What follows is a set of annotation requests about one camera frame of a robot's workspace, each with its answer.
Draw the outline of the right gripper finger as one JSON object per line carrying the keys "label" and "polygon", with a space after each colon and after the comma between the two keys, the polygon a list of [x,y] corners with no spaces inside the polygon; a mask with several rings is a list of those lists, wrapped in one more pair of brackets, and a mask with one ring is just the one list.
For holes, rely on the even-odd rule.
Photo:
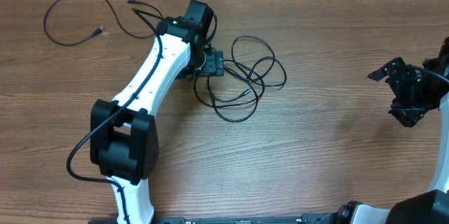
{"label": "right gripper finger", "polygon": [[404,127],[411,128],[424,117],[428,110],[418,107],[391,108],[389,113]]}
{"label": "right gripper finger", "polygon": [[380,81],[383,78],[389,76],[393,71],[397,70],[400,67],[404,67],[406,64],[404,63],[401,57],[394,58],[381,66],[378,70],[375,70],[367,75],[367,78],[373,81]]}

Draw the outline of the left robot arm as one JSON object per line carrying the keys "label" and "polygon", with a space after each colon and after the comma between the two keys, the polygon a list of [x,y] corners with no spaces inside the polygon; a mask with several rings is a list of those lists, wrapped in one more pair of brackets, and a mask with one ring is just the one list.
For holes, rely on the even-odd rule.
{"label": "left robot arm", "polygon": [[151,223],[149,176],[159,157],[156,113],[175,79],[221,77],[224,59],[210,47],[216,18],[208,4],[191,0],[183,16],[164,18],[151,52],[130,83],[91,110],[90,158],[112,184],[119,213],[113,223]]}

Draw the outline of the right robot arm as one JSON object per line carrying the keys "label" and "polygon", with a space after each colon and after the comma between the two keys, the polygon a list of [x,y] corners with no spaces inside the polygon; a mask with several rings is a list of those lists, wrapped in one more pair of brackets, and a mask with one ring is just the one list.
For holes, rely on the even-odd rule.
{"label": "right robot arm", "polygon": [[398,57],[368,75],[382,79],[395,98],[389,113],[404,127],[411,128],[430,110],[441,113],[441,140],[438,160],[429,189],[403,200],[391,209],[379,209],[357,201],[343,204],[320,223],[434,224],[448,222],[448,39],[444,39],[436,58],[426,59],[421,67],[407,65]]}

